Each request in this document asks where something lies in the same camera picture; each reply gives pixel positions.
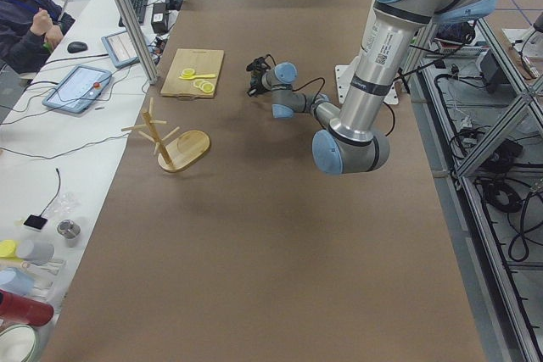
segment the yellow cup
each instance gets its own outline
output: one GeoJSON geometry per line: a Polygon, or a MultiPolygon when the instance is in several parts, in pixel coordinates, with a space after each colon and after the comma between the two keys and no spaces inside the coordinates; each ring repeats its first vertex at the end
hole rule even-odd
{"type": "Polygon", "coordinates": [[[13,239],[6,239],[0,242],[0,258],[14,258],[19,243],[13,239]]]}

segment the floor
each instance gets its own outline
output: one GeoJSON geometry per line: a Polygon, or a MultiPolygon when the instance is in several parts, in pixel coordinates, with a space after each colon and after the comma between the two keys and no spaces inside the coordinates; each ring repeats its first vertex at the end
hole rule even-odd
{"type": "Polygon", "coordinates": [[[4,65],[0,69],[0,123],[6,119],[11,108],[19,101],[24,89],[23,81],[17,73],[4,65]]]}

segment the metal frame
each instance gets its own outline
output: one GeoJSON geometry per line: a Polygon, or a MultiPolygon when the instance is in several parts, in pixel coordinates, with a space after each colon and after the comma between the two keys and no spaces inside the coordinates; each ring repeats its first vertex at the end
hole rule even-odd
{"type": "Polygon", "coordinates": [[[153,85],[158,79],[158,71],[149,55],[149,50],[145,38],[143,37],[142,29],[136,20],[136,14],[134,13],[132,4],[130,0],[115,0],[115,4],[119,9],[126,31],[128,31],[128,36],[136,49],[136,54],[145,70],[149,83],[153,85]]]}
{"type": "MultiPolygon", "coordinates": [[[[511,131],[523,120],[526,114],[531,115],[535,120],[538,130],[543,135],[543,77],[540,77],[532,85],[528,85],[520,75],[517,67],[509,59],[506,51],[501,48],[498,39],[490,26],[483,19],[479,21],[478,28],[482,31],[485,39],[490,45],[498,64],[511,82],[513,90],[517,97],[508,106],[507,111],[502,115],[492,128],[486,132],[477,146],[472,149],[466,158],[462,160],[455,159],[453,167],[458,177],[459,185],[465,192],[470,205],[473,217],[477,223],[477,229],[483,243],[484,251],[489,259],[490,267],[495,281],[500,288],[500,295],[505,304],[509,320],[515,331],[519,346],[522,349],[523,357],[527,362],[540,362],[537,345],[534,343],[532,332],[530,331],[529,316],[523,305],[518,302],[518,292],[515,282],[510,273],[514,268],[509,268],[509,264],[502,258],[502,253],[495,241],[495,234],[492,225],[487,221],[480,196],[475,186],[468,178],[478,169],[478,167],[500,146],[500,144],[510,135],[511,131]]],[[[429,25],[419,32],[417,45],[425,47],[428,40],[433,36],[432,27],[429,25]]],[[[420,50],[412,49],[406,60],[406,71],[413,70],[423,56],[420,50]]],[[[445,133],[450,132],[450,124],[444,119],[445,113],[440,107],[440,103],[435,104],[441,128],[445,133]]],[[[531,262],[526,265],[514,265],[519,270],[540,270],[541,265],[531,262]]]]}

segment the wire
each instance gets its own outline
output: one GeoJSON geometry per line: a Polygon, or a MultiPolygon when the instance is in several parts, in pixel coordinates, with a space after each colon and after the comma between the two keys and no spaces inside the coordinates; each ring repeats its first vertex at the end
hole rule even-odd
{"type": "Polygon", "coordinates": [[[390,133],[392,133],[394,131],[394,128],[396,127],[396,114],[395,114],[394,110],[392,109],[392,107],[388,103],[383,102],[383,104],[384,104],[384,106],[389,108],[390,113],[392,114],[392,126],[390,127],[389,132],[385,135],[385,136],[388,136],[390,133]]]}
{"type": "MultiPolygon", "coordinates": [[[[129,65],[129,67],[128,67],[129,70],[126,72],[126,75],[123,76],[122,78],[120,78],[119,80],[115,81],[115,82],[112,84],[111,90],[110,90],[110,92],[109,92],[109,95],[108,95],[106,98],[103,98],[103,99],[95,98],[95,99],[92,99],[92,100],[93,100],[93,101],[98,101],[98,102],[108,102],[108,101],[111,99],[111,97],[113,96],[113,88],[115,87],[115,85],[117,85],[117,83],[119,83],[119,82],[121,82],[121,81],[123,81],[123,80],[125,80],[125,79],[127,78],[128,74],[130,73],[130,68],[131,68],[131,67],[132,67],[132,66],[129,65]]],[[[119,69],[119,70],[117,70],[117,71],[115,71],[115,72],[109,74],[109,76],[107,76],[106,78],[104,78],[103,80],[101,80],[100,83],[102,83],[102,82],[108,80],[108,79],[111,78],[114,74],[116,74],[117,72],[119,72],[119,71],[121,71],[121,70],[123,70],[123,69],[125,69],[125,68],[126,68],[126,67],[121,68],[121,69],[119,69]]],[[[47,109],[47,110],[45,110],[45,111],[43,111],[43,112],[40,112],[40,113],[38,113],[38,114],[28,114],[27,116],[23,116],[22,118],[18,118],[17,120],[13,120],[13,121],[11,121],[11,122],[3,122],[3,123],[0,123],[0,126],[4,126],[4,125],[13,125],[13,124],[15,124],[15,123],[17,123],[17,122],[20,122],[20,121],[22,121],[22,120],[24,120],[24,119],[27,119],[27,118],[33,118],[33,117],[36,117],[36,116],[41,116],[41,115],[46,114],[46,113],[48,113],[48,112],[52,112],[52,111],[54,111],[54,110],[62,109],[62,108],[64,108],[64,107],[70,105],[71,103],[73,103],[73,102],[75,102],[75,101],[89,100],[89,99],[91,99],[91,98],[88,98],[88,97],[77,97],[77,98],[70,99],[70,100],[64,100],[64,99],[60,96],[60,94],[59,94],[59,99],[60,99],[61,102],[65,102],[65,104],[60,105],[60,106],[57,106],[57,107],[55,107],[55,108],[47,109]]]]}
{"type": "MultiPolygon", "coordinates": [[[[25,87],[25,89],[23,89],[23,92],[26,91],[30,86],[40,84],[40,83],[49,83],[49,84],[54,84],[54,85],[58,84],[58,82],[52,82],[52,81],[38,81],[38,82],[34,82],[34,83],[30,84],[30,85],[27,85],[25,87]]],[[[12,108],[12,107],[6,106],[6,105],[0,105],[0,108],[9,109],[9,110],[11,110],[13,112],[17,112],[19,114],[22,114],[22,113],[24,113],[24,112],[26,112],[28,110],[28,107],[30,106],[32,99],[34,99],[35,97],[41,97],[44,94],[46,94],[47,92],[51,91],[50,87],[48,87],[48,86],[46,86],[46,87],[48,88],[46,91],[44,91],[42,93],[38,93],[37,95],[34,95],[32,97],[29,97],[28,101],[26,102],[26,106],[25,106],[25,108],[23,110],[18,110],[18,109],[15,109],[15,108],[12,108]]]]}
{"type": "MultiPolygon", "coordinates": [[[[436,89],[438,90],[439,100],[443,104],[443,108],[444,108],[444,111],[445,111],[445,116],[447,117],[447,120],[449,121],[449,125],[451,126],[452,132],[454,133],[455,137],[460,137],[460,134],[456,130],[456,125],[455,125],[454,121],[452,120],[451,115],[449,114],[449,109],[447,109],[447,107],[446,107],[446,101],[445,101],[445,97],[443,95],[443,91],[439,87],[439,80],[441,80],[442,78],[447,78],[448,79],[450,77],[451,77],[451,74],[439,74],[434,78],[434,85],[435,85],[436,89]]],[[[460,148],[460,151],[462,152],[462,154],[465,157],[467,155],[466,148],[463,147],[463,145],[461,143],[459,143],[459,142],[457,144],[458,144],[458,147],[460,148]]]]}
{"type": "Polygon", "coordinates": [[[92,146],[96,146],[97,144],[101,144],[101,143],[107,142],[107,141],[109,141],[109,140],[122,139],[123,137],[127,137],[127,136],[128,136],[128,133],[126,133],[125,135],[122,135],[122,136],[110,136],[110,137],[106,137],[105,139],[100,140],[99,142],[89,142],[89,143],[85,143],[83,146],[81,146],[81,147],[79,147],[79,148],[72,148],[71,150],[68,150],[67,152],[55,154],[54,156],[41,156],[40,154],[28,154],[28,153],[22,153],[22,152],[17,152],[17,151],[15,151],[15,150],[11,150],[10,148],[3,148],[2,146],[0,146],[0,150],[4,150],[4,151],[6,151],[6,152],[10,152],[10,153],[13,153],[13,154],[17,154],[17,155],[19,155],[19,156],[30,157],[31,159],[53,160],[53,159],[56,159],[56,158],[58,158],[58,157],[65,156],[65,155],[67,155],[67,154],[77,152],[77,151],[82,150],[82,149],[84,149],[84,148],[89,148],[89,147],[92,147],[92,146]]]}
{"type": "MultiPolygon", "coordinates": [[[[523,186],[525,186],[527,188],[532,187],[530,184],[528,184],[528,183],[526,183],[524,181],[520,181],[520,180],[517,180],[515,178],[511,178],[511,177],[503,177],[503,178],[499,178],[499,179],[488,178],[488,180],[491,181],[491,182],[513,181],[513,182],[517,182],[518,184],[521,184],[521,185],[523,185],[523,186]]],[[[482,177],[476,178],[475,181],[474,181],[474,184],[476,186],[482,186],[483,187],[484,186],[483,178],[482,177]]],[[[493,222],[490,219],[490,213],[488,211],[488,202],[484,198],[484,194],[481,194],[480,191],[478,190],[478,188],[476,188],[476,190],[477,190],[477,193],[478,193],[479,198],[481,200],[481,203],[484,205],[485,214],[487,216],[487,219],[488,219],[489,223],[491,225],[493,225],[495,222],[493,222]]],[[[535,198],[535,197],[537,197],[540,200],[540,202],[543,203],[543,196],[541,195],[541,193],[540,192],[531,192],[531,191],[528,192],[525,199],[521,199],[520,201],[517,201],[517,203],[522,204],[522,208],[520,209],[520,217],[519,217],[518,228],[512,223],[512,220],[511,220],[512,211],[506,212],[506,214],[507,214],[507,223],[509,224],[509,226],[516,233],[516,235],[512,238],[512,240],[509,242],[509,244],[507,246],[507,255],[514,262],[519,262],[519,263],[524,262],[529,257],[529,245],[528,245],[528,242],[531,242],[531,243],[533,243],[534,245],[537,245],[537,246],[543,246],[543,242],[538,242],[538,241],[536,241],[536,240],[534,240],[534,239],[527,236],[529,233],[540,229],[543,226],[543,220],[538,222],[535,226],[532,226],[530,228],[526,228],[526,225],[525,225],[526,213],[528,211],[529,203],[532,200],[532,198],[535,198]],[[522,248],[523,248],[523,252],[522,252],[522,254],[520,256],[516,256],[516,255],[513,254],[513,249],[514,249],[515,245],[517,245],[518,239],[520,239],[520,242],[522,243],[522,248]]]]}
{"type": "Polygon", "coordinates": [[[514,142],[518,142],[518,141],[521,141],[521,140],[533,139],[534,137],[541,137],[541,135],[533,135],[533,136],[520,137],[519,139],[513,139],[513,141],[514,141],[514,142]]]}
{"type": "Polygon", "coordinates": [[[524,47],[526,47],[526,44],[529,43],[530,39],[534,36],[534,34],[537,33],[537,31],[534,31],[532,34],[529,35],[529,37],[526,39],[526,41],[524,42],[523,46],[520,47],[520,51],[518,52],[518,55],[520,56],[520,64],[523,66],[524,70],[530,74],[530,69],[529,69],[529,66],[526,65],[526,63],[524,62],[524,47]]]}
{"type": "MultiPolygon", "coordinates": [[[[321,94],[321,91],[324,87],[324,85],[326,84],[326,80],[324,78],[322,78],[321,76],[319,76],[318,78],[314,78],[312,79],[311,81],[307,81],[304,85],[302,85],[300,88],[296,88],[296,89],[293,89],[292,92],[297,92],[299,91],[300,89],[303,89],[305,88],[306,86],[312,84],[313,82],[317,82],[317,81],[322,81],[322,84],[321,84],[321,87],[319,88],[319,90],[316,92],[315,96],[313,97],[313,100],[311,101],[311,103],[309,104],[309,106],[311,106],[313,103],[315,103],[316,99],[318,98],[318,96],[321,94]]],[[[304,106],[304,112],[305,112],[305,109],[307,108],[307,98],[305,99],[305,106],[304,106]]]]}
{"type": "Polygon", "coordinates": [[[475,77],[475,76],[465,76],[465,77],[459,77],[459,78],[456,78],[455,76],[452,76],[452,79],[456,80],[458,82],[461,82],[463,84],[467,84],[469,86],[472,86],[473,88],[485,89],[485,88],[488,87],[488,85],[475,85],[475,84],[472,84],[471,82],[465,81],[466,79],[480,80],[480,81],[483,80],[483,78],[479,78],[479,77],[475,77]]]}
{"type": "Polygon", "coordinates": [[[482,127],[477,127],[475,129],[463,129],[463,130],[460,130],[458,131],[453,137],[451,137],[451,139],[449,139],[448,141],[448,145],[449,145],[449,148],[451,149],[451,155],[455,158],[455,159],[459,159],[459,160],[463,160],[466,158],[467,156],[467,150],[466,148],[464,147],[464,145],[462,144],[462,142],[460,141],[460,137],[462,136],[477,136],[477,135],[483,135],[484,132],[483,131],[480,131],[479,129],[482,129],[482,127]],[[458,146],[458,148],[460,149],[460,151],[462,152],[462,156],[457,156],[456,154],[454,154],[454,152],[452,151],[452,143],[456,141],[456,145],[458,146]]]}
{"type": "Polygon", "coordinates": [[[461,49],[462,47],[464,47],[465,45],[466,45],[466,43],[463,42],[460,46],[458,46],[457,48],[455,48],[452,52],[448,53],[448,54],[445,55],[444,57],[437,58],[437,59],[433,60],[431,63],[427,63],[427,64],[425,64],[425,65],[422,65],[422,66],[420,66],[420,67],[418,67],[418,68],[415,68],[414,70],[408,71],[408,72],[406,72],[406,73],[403,73],[403,72],[402,72],[401,74],[398,74],[398,76],[396,76],[396,77],[394,78],[393,81],[397,81],[397,80],[399,80],[399,79],[403,79],[403,80],[404,80],[407,76],[409,76],[409,75],[411,75],[411,74],[415,74],[415,73],[417,73],[417,72],[419,72],[419,71],[422,71],[422,70],[424,70],[425,68],[428,68],[428,67],[434,65],[434,64],[437,63],[438,61],[443,61],[444,59],[447,59],[447,58],[453,56],[454,54],[458,53],[458,51],[460,51],[460,49],[461,49]]]}
{"type": "Polygon", "coordinates": [[[145,94],[147,94],[147,91],[144,90],[143,88],[147,85],[148,82],[149,82],[149,79],[147,79],[142,85],[142,92],[145,93],[145,94]]]}
{"type": "Polygon", "coordinates": [[[277,63],[275,62],[275,59],[273,58],[273,56],[271,54],[266,54],[266,56],[264,57],[264,59],[270,57],[271,58],[271,61],[273,61],[273,65],[277,65],[277,63]]]}
{"type": "Polygon", "coordinates": [[[55,171],[57,172],[57,177],[59,178],[59,187],[57,188],[57,192],[54,194],[54,197],[51,198],[51,201],[49,201],[49,203],[45,206],[45,208],[43,209],[42,213],[39,214],[39,216],[42,216],[43,213],[46,211],[46,209],[49,208],[49,205],[51,205],[53,203],[53,201],[55,200],[55,198],[59,196],[59,192],[60,192],[60,171],[59,171],[59,169],[55,169],[55,171]]]}
{"type": "Polygon", "coordinates": [[[82,59],[82,58],[97,58],[97,57],[108,57],[109,54],[96,54],[96,55],[84,55],[83,57],[69,57],[69,58],[59,58],[59,59],[52,59],[51,61],[47,61],[42,68],[51,63],[58,63],[59,61],[71,61],[72,59],[82,59]]]}
{"type": "Polygon", "coordinates": [[[427,53],[432,53],[432,54],[435,54],[435,55],[443,55],[443,56],[446,56],[446,55],[447,55],[447,54],[445,54],[445,53],[440,53],[440,52],[438,52],[438,51],[430,50],[429,48],[414,46],[414,45],[412,45],[412,44],[410,44],[409,47],[411,47],[411,48],[416,48],[417,50],[422,50],[422,51],[425,51],[425,52],[427,52],[427,53]]]}

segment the red cup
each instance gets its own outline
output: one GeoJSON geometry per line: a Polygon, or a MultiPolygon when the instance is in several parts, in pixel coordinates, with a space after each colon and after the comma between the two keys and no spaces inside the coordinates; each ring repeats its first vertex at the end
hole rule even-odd
{"type": "Polygon", "coordinates": [[[0,318],[29,326],[45,326],[53,318],[53,307],[0,290],[0,318]]]}

